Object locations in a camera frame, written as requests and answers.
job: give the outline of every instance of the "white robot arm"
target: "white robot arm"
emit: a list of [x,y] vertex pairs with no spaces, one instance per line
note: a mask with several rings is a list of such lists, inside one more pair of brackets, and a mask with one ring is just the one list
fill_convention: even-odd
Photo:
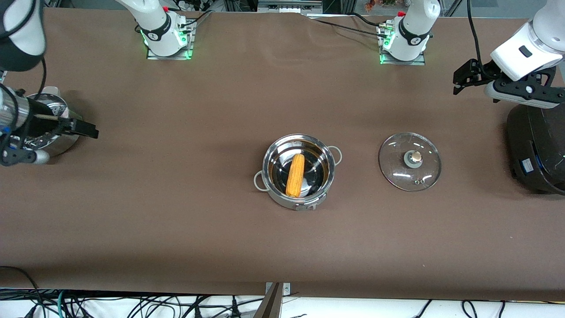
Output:
[[387,21],[394,33],[383,49],[400,61],[414,60],[425,50],[430,30],[440,12],[438,0],[413,0],[405,16]]
[[[179,36],[186,18],[172,11],[165,12],[159,0],[116,1],[135,17],[154,54],[173,55],[187,45]],[[0,1],[0,70],[28,71],[43,57],[46,45],[42,6],[42,0]]]
[[[135,17],[153,54],[169,56],[187,46],[180,36],[186,18],[167,12],[159,0],[117,0]],[[0,70],[27,71],[45,53],[42,0],[0,1]],[[44,134],[82,135],[97,138],[95,125],[76,118],[53,116],[48,106],[22,92],[0,84],[0,165],[43,164],[46,152],[23,147],[23,140]]]
[[551,87],[556,65],[565,54],[565,1],[547,0],[535,17],[491,53],[482,65],[469,60],[453,75],[454,94],[468,86],[486,85],[485,94],[538,108],[565,102],[565,90]]

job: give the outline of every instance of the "metal frame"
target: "metal frame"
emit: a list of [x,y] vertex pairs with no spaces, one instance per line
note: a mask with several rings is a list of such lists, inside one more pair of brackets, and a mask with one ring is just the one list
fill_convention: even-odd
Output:
[[[453,16],[453,14],[457,11],[457,9],[459,8],[459,6],[461,5],[461,3],[463,2],[463,0],[455,0],[453,2],[453,4],[449,7],[449,9],[447,9],[447,11],[443,11],[443,16]],[[445,0],[441,0],[441,4],[442,4],[442,8],[445,8]]]
[[284,283],[272,283],[253,318],[279,318],[283,305],[283,294]]
[[61,6],[62,0],[45,0],[44,2],[51,8],[58,8]]
[[224,4],[225,4],[225,10],[226,11],[239,12],[239,10],[237,8],[240,7],[240,6],[236,6],[236,4],[239,5],[239,0],[236,0],[236,1],[224,0]]
[[[442,16],[453,16],[457,11],[463,0],[455,0],[449,8],[446,9],[447,0],[439,0],[442,10]],[[347,12],[354,12],[355,6],[357,5],[357,0],[342,0],[341,1],[341,14],[346,14]]]
[[303,15],[321,14],[321,0],[259,0],[257,12],[296,12]]

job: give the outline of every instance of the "black cable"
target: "black cable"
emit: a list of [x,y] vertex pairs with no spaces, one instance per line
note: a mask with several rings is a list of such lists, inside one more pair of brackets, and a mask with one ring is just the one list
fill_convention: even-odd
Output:
[[162,303],[151,304],[151,306],[155,306],[155,308],[153,308],[153,310],[152,310],[151,312],[149,312],[149,308],[147,308],[148,313],[146,314],[145,317],[147,318],[147,317],[151,316],[151,314],[152,314],[155,310],[157,310],[157,308],[159,308],[159,306],[169,306],[169,305],[166,304],[167,301],[168,301],[169,299],[173,299],[174,297],[175,297],[175,296],[170,296],[169,298],[165,299]]
[[24,318],[33,318],[33,314],[35,313],[35,309],[37,308],[37,304],[35,304],[28,313],[25,314]]
[[235,295],[232,296],[232,307],[233,307],[233,309],[232,309],[231,318],[241,318],[241,312],[240,312],[240,309],[237,308],[238,305],[237,305],[237,300],[236,300]]
[[327,22],[327,21],[322,21],[322,20],[318,20],[318,19],[314,19],[314,21],[317,21],[319,23],[333,25],[334,27],[339,27],[339,28],[348,29],[348,30],[351,30],[351,31],[365,33],[365,34],[368,34],[368,35],[374,35],[376,37],[386,37],[386,35],[377,34],[377,33],[373,33],[373,32],[367,32],[367,31],[363,31],[363,30],[359,30],[359,29],[354,29],[354,28],[346,27],[345,25],[339,25],[339,24],[335,24],[335,23],[331,23],[331,22]]
[[151,315],[153,314],[153,312],[154,312],[157,308],[159,308],[160,306],[163,306],[163,307],[167,307],[167,308],[172,309],[172,310],[173,310],[173,318],[176,317],[176,310],[175,310],[175,308],[174,308],[173,306],[171,306],[171,305],[151,304],[151,305],[149,305],[149,307],[147,308],[147,311],[149,311],[149,308],[151,308],[151,307],[153,307],[153,306],[155,306],[155,308],[153,308],[153,310],[151,310],[151,312],[149,312],[147,315],[145,315],[145,318],[149,318],[149,316],[151,316]]
[[[471,309],[473,309],[473,315],[474,317],[471,317],[471,315],[469,315],[469,313],[467,312],[467,309],[465,309],[465,304],[468,303],[469,305],[471,305]],[[473,305],[473,303],[470,300],[464,300],[461,302],[461,309],[463,309],[463,312],[465,313],[465,315],[467,315],[467,317],[469,318],[477,318],[477,311],[475,310],[475,306]]]
[[[249,304],[249,303],[254,303],[254,302],[260,302],[261,300],[263,300],[263,298],[248,300],[246,302],[239,303],[238,306]],[[224,310],[220,311],[219,313],[217,313],[216,315],[213,315],[211,318],[218,318],[222,313],[225,313],[226,311],[232,310],[233,307],[236,307],[236,306],[231,306],[227,309],[224,309]]]
[[[179,296],[186,296],[184,294],[181,295],[175,295],[173,296],[174,298],[178,298]],[[83,300],[80,300],[80,303],[85,303],[91,300],[97,300],[97,301],[113,301],[113,300],[122,300],[122,299],[138,299],[136,297],[120,297],[120,298],[113,298],[113,299],[106,299],[106,298],[85,298]],[[177,300],[176,303],[171,303],[171,302],[166,302],[163,300],[156,300],[156,299],[144,299],[144,301],[149,302],[149,303],[158,303],[158,304],[167,304],[167,305],[172,305],[172,306],[179,306],[179,307],[190,307],[193,304],[187,304],[187,303],[181,303],[179,300]],[[200,308],[229,308],[228,306],[225,305],[198,305]]]
[[202,314],[200,313],[200,307],[198,306],[194,308],[194,318],[202,318]]
[[55,310],[55,309],[49,308],[49,306],[56,306],[56,305],[43,305],[42,307],[43,307],[44,309],[47,309],[47,310],[51,311],[52,313],[54,313],[54,314],[56,315],[56,317],[58,317],[58,316],[59,316],[59,312],[58,312],[57,310]]
[[[471,317],[471,315],[467,312],[467,309],[465,308],[465,304],[468,303],[469,305],[471,305],[471,309],[473,310],[473,317]],[[498,311],[498,318],[502,318],[502,313],[504,312],[504,308],[506,307],[506,301],[502,301],[502,306],[500,307],[500,310]],[[470,300],[464,300],[461,302],[461,309],[463,309],[463,312],[465,313],[465,315],[469,318],[477,318],[477,311],[475,310],[475,306],[473,305],[473,303]]]
[[415,316],[414,318],[421,318],[424,315],[425,310],[428,309],[428,306],[431,303],[432,303],[432,300],[431,299],[428,300],[428,302],[424,305],[424,307],[422,307],[422,310],[420,310],[420,313],[417,316]]
[[137,304],[137,305],[129,312],[127,318],[130,318],[130,317],[131,317],[131,318],[134,318],[134,317],[137,315],[138,312],[141,312],[141,316],[143,317],[143,307],[149,306],[149,305],[151,304],[151,303],[147,302],[150,298],[151,298],[151,297],[147,297],[147,298],[145,298],[145,299],[144,299],[144,298],[140,298],[140,303]]
[[72,298],[71,298],[70,302],[71,302],[71,312],[70,312],[71,317],[76,317],[76,314],[75,314],[75,306],[72,305]]
[[477,36],[477,31],[475,30],[475,25],[473,23],[473,17],[471,15],[471,0],[467,0],[467,19],[469,19],[469,26],[471,27],[471,33],[473,33],[473,39],[475,40],[475,50],[477,51],[477,61],[479,63],[479,68],[481,73],[488,79],[496,79],[496,77],[487,74],[483,66],[483,61],[481,60],[481,49],[479,48],[479,37]]
[[498,311],[498,318],[502,318],[502,313],[504,312],[504,307],[506,307],[506,301],[502,301],[502,307],[500,307],[500,310]]
[[33,98],[34,100],[37,100],[41,95],[41,92],[43,92],[43,89],[45,88],[45,80],[47,79],[47,64],[45,64],[45,58],[41,58],[41,65],[43,66],[43,77],[41,78],[41,85],[39,86],[39,91],[37,92],[37,95],[35,95],[35,97]]
[[186,310],[186,312],[181,316],[181,318],[186,318],[188,316],[188,314],[194,309],[196,308],[196,306],[198,306],[201,302],[203,302],[204,300],[208,299],[210,297],[210,295],[204,295],[200,298],[196,297],[196,300],[194,301],[194,303],[188,307],[188,310]]
[[32,284],[33,289],[37,293],[37,299],[39,300],[39,304],[40,304],[41,308],[43,309],[43,317],[47,318],[47,313],[45,312],[45,305],[43,304],[43,297],[41,297],[41,294],[39,292],[39,287],[37,286],[35,281],[31,278],[31,276],[28,274],[28,272],[24,271],[23,269],[21,269],[19,267],[15,267],[15,266],[0,266],[0,268],[16,270],[16,271],[20,272],[21,274],[23,274],[28,279],[28,281]]
[[204,17],[205,15],[212,13],[212,11],[213,11],[213,10],[204,11],[201,15],[199,15],[196,19],[194,19],[194,21],[191,21],[191,22],[186,23],[186,24],[181,24],[180,27],[181,27],[181,28],[184,28],[184,27],[187,27],[187,26],[189,26],[189,25],[191,25],[191,24],[194,24],[194,23],[196,23],[198,20],[202,19],[202,17]]
[[372,26],[374,26],[374,27],[378,27],[378,26],[379,26],[378,23],[374,23],[374,22],[371,22],[371,21],[365,19],[365,17],[362,16],[361,14],[358,14],[358,13],[355,13],[355,12],[350,12],[350,13],[346,13],[346,15],[354,15],[354,16],[360,18],[361,20],[363,20],[363,22],[367,23],[368,25],[372,25]]
[[8,38],[10,35],[13,35],[14,33],[16,33],[17,31],[19,31],[21,28],[24,27],[24,25],[27,24],[27,22],[29,22],[29,20],[31,19],[33,12],[35,11],[36,8],[36,4],[37,4],[37,0],[33,0],[31,7],[29,8],[28,13],[26,14],[26,16],[24,17],[24,19],[20,22],[20,24],[18,24],[15,28],[13,28],[10,31],[6,31],[2,34],[0,34],[0,41]]
[[82,312],[82,316],[84,318],[90,317],[90,314],[88,313],[88,311],[86,311],[86,309],[84,309],[82,307],[82,305],[79,303],[79,299],[76,296],[73,296],[72,299],[75,300],[75,303],[77,304],[77,306],[79,307],[80,311]]
[[71,311],[69,311],[69,308],[67,306],[67,302],[65,302],[65,298],[63,297],[61,299],[61,310],[63,310],[63,312],[65,313],[66,317],[70,317],[70,318],[75,318],[76,316],[74,315],[74,310],[71,309],[71,311],[73,312],[73,314],[71,314]]

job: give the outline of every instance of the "power cable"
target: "power cable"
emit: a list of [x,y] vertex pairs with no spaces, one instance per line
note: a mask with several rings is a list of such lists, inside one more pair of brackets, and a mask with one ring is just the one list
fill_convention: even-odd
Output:
[[424,305],[424,307],[422,307],[422,310],[420,310],[420,313],[419,313],[417,316],[415,316],[414,318],[421,318],[421,317],[424,315],[425,310],[428,308],[428,306],[429,306],[431,303],[432,303],[432,299],[428,300],[428,302],[426,302],[426,304]]
[[473,17],[471,15],[471,0],[467,0],[467,19],[469,19],[469,26],[471,27],[471,33],[473,33],[473,39],[475,40],[475,50],[477,51],[477,61],[479,63],[479,68],[481,74],[488,79],[496,79],[496,77],[485,72],[485,67],[483,66],[483,61],[481,60],[481,49],[479,48],[479,37],[477,36],[477,31],[475,30],[475,25],[473,23]]
[[[473,310],[473,316],[471,316],[469,314],[469,312],[467,312],[467,309],[465,307],[465,304],[469,304],[471,306],[471,310]],[[500,310],[498,311],[498,318],[502,318],[502,313],[504,312],[504,308],[506,307],[506,302],[503,300],[502,301],[502,306],[500,307]],[[475,310],[475,305],[473,305],[473,303],[470,300],[463,300],[461,302],[461,309],[463,310],[463,313],[465,313],[465,315],[468,318],[479,318],[477,316],[477,311]]]
[[194,309],[196,308],[196,306],[198,306],[201,302],[203,302],[204,300],[208,299],[210,297],[210,295],[205,295],[202,296],[200,298],[196,297],[196,300],[194,301],[194,303],[188,307],[188,310],[186,310],[186,312],[180,317],[180,318],[186,318],[188,316],[188,314]]
[[41,85],[39,86],[39,91],[37,92],[37,95],[35,95],[35,97],[33,98],[34,100],[37,100],[41,95],[41,92],[43,92],[43,89],[45,88],[45,80],[47,80],[47,64],[45,64],[45,58],[41,58],[41,65],[43,66],[43,77],[41,78]]
[[331,22],[327,22],[327,21],[318,20],[318,19],[314,19],[314,21],[317,21],[317,22],[319,22],[319,23],[324,23],[324,24],[333,25],[334,27],[338,27],[338,28],[342,28],[342,29],[348,29],[348,30],[355,31],[355,32],[360,32],[360,33],[365,33],[365,34],[368,34],[368,35],[373,35],[373,36],[376,36],[376,37],[386,37],[386,35],[377,34],[377,33],[373,33],[373,32],[367,32],[367,31],[360,30],[360,29],[355,29],[355,28],[350,28],[350,27],[346,27],[345,25],[335,24],[335,23],[331,23]]
[[372,25],[372,26],[374,26],[374,27],[378,27],[378,26],[379,26],[378,23],[374,23],[374,22],[371,22],[371,21],[365,19],[365,17],[362,16],[361,14],[358,14],[358,13],[355,13],[355,12],[350,12],[350,13],[346,13],[346,15],[354,15],[354,16],[360,18],[363,22],[367,23],[368,25]]
[[41,308],[43,309],[43,317],[47,318],[47,313],[45,312],[45,305],[43,304],[43,297],[41,297],[41,294],[39,292],[39,287],[37,286],[37,284],[35,283],[35,281],[31,278],[31,276],[28,274],[28,272],[24,271],[23,269],[19,268],[19,267],[15,267],[15,266],[0,266],[0,268],[5,268],[5,269],[12,269],[12,270],[16,270],[18,272],[20,272],[21,274],[23,274],[28,281],[32,284],[33,289],[35,290],[36,294],[37,294],[37,299],[39,301],[39,305],[41,306]]
[[222,313],[225,313],[226,311],[230,311],[230,310],[232,310],[234,307],[241,306],[241,305],[245,305],[245,304],[250,304],[250,303],[255,303],[255,302],[260,302],[261,300],[263,300],[263,298],[248,300],[248,301],[246,301],[246,302],[239,303],[239,304],[236,305],[236,306],[231,306],[231,307],[229,307],[229,308],[226,308],[226,309],[220,311],[220,312],[217,313],[216,315],[213,315],[211,318],[218,318]]

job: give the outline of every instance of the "brown table surface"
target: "brown table surface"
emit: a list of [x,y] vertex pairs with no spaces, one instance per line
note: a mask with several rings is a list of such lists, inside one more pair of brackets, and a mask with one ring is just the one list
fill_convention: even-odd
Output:
[[[371,31],[354,20],[332,19]],[[523,22],[478,20],[484,59]],[[134,26],[127,11],[46,10],[47,85],[100,138],[2,169],[3,265],[62,289],[261,294],[285,281],[303,296],[562,300],[565,202],[510,177],[513,104],[452,95],[475,56],[466,19],[438,19],[422,67],[380,65],[373,37],[298,14],[213,13],[191,61],[147,61]],[[35,92],[40,78],[38,66],[6,84]],[[379,169],[402,131],[442,154],[426,191]],[[297,132],[344,153],[314,212],[252,182],[268,146]]]

